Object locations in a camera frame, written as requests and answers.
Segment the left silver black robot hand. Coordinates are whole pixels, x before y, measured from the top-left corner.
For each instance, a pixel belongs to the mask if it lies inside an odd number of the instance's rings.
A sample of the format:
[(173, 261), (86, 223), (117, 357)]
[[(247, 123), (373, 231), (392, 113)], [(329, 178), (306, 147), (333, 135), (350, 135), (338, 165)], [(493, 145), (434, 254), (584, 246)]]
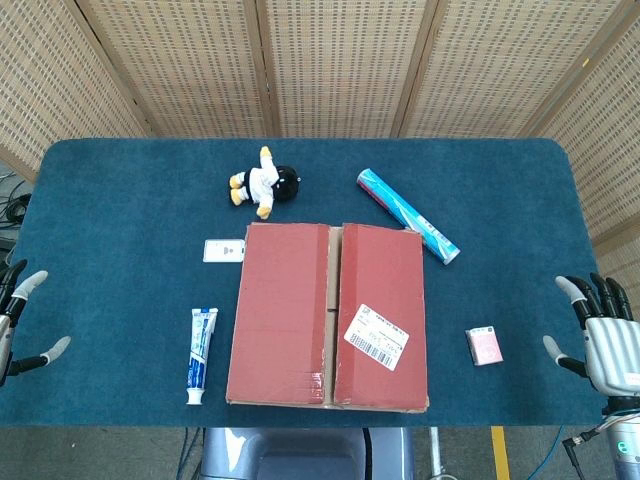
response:
[(7, 377), (48, 366), (57, 360), (71, 343), (70, 336), (61, 337), (49, 350), (36, 356), (14, 359), (12, 344), (20, 316), (36, 287), (48, 277), (45, 270), (37, 271), (17, 284), (20, 274), (28, 264), (19, 260), (1, 270), (1, 385)]

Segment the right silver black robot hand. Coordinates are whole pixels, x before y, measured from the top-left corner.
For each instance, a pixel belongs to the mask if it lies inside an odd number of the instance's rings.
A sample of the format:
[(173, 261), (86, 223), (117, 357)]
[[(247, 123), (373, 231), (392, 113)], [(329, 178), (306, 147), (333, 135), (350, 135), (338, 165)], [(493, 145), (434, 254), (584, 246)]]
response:
[(561, 351), (555, 339), (543, 345), (556, 365), (590, 381), (609, 398), (639, 396), (639, 323), (624, 288), (613, 278), (592, 272), (590, 280), (558, 276), (555, 284), (569, 298), (579, 323), (584, 358)]

